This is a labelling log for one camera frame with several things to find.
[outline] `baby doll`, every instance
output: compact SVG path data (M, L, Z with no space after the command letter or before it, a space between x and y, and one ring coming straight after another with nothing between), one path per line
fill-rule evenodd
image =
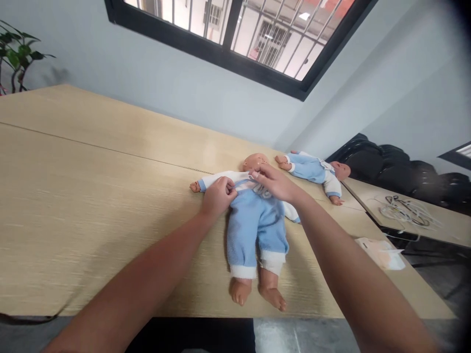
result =
M259 292L275 308L285 311L286 302L278 291L278 276L288 252L285 209L280 200L249 176L249 170L257 170L262 163L268 163L267 156L252 154L245 159L243 172L227 171L206 176L192 183L190 188L193 192L205 192L220 177L232 179L237 190L227 229L232 300L242 306L252 291L252 279L257 276L255 247L258 242L261 258Z
M329 164L305 152L297 151L291 151L284 156L276 156L275 160L281 169L294 176L316 184L323 184L324 191L331 203L340 206L345 202L340 198L342 196L340 182L350 175L350 167L346 164L339 162Z

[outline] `gray floor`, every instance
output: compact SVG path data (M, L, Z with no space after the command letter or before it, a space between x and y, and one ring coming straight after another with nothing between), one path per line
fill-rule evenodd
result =
M411 263L436 259L409 257ZM422 277L440 295L446 295L460 281L461 266L418 268ZM460 318L469 288L445 302ZM69 323L71 318L58 318L40 326L0 324L0 353L39 352ZM255 319L258 353L349 353L359 352L353 333L341 319ZM461 320L427 320L425 324L436 336L445 352L452 352L457 342Z

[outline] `window frame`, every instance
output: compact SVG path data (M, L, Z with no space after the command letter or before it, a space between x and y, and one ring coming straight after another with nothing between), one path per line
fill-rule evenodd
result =
M378 0L355 0L302 81L231 50L243 0L233 0L222 45L158 19L123 0L105 0L110 22L304 101Z
M471 145L471 141L465 143L451 151L448 151L442 155L439 155L438 158L444 159L447 162L453 163L459 167L471 170L471 158L466 157L465 155L457 152L458 150L462 149L463 147Z

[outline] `wooden table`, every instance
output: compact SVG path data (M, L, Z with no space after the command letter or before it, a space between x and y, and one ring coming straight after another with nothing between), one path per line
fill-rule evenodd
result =
M386 218L380 212L380 208L384 206L380 201L387 202L385 196L398 195L402 200L410 200L411 197L397 194L355 179L348 178L344 180L343 183L380 226L403 230L407 233L468 248L471 247L471 217L416 200L423 204L430 214L443 224L443 227L437 230L425 229L410 222L400 222Z
M266 154L273 165L283 154L69 85L2 97L0 108L0 123L209 174L239 170L252 153ZM289 177L316 200L330 202L322 185ZM364 211L344 187L342 199L343 206Z
M0 111L13 114L9 105L31 93L0 99ZM34 107L31 113L43 119ZM52 315L68 303L62 314L77 313L126 263L196 213L203 195L188 184L203 175L0 123L0 312ZM352 236L385 239L365 212L319 203ZM256 290L246 306L232 302L221 217L156 315L342 317L302 227L288 220L286 225L290 252L280 277L286 314ZM454 317L408 263L387 274L420 317Z

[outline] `doll foot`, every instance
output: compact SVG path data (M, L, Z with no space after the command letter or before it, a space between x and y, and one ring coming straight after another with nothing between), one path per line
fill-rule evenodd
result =
M291 163L280 163L278 164L278 167L280 167L283 170L290 171L292 168Z
M275 157L275 161L278 163L278 164L281 164L281 163L288 163L288 160L285 156L276 156Z
M234 303L244 306L252 291L252 280L245 278L234 278L231 284L231 297Z
M270 304L272 304L279 311L286 310L286 301L283 299L281 293L277 288L259 288L260 295Z

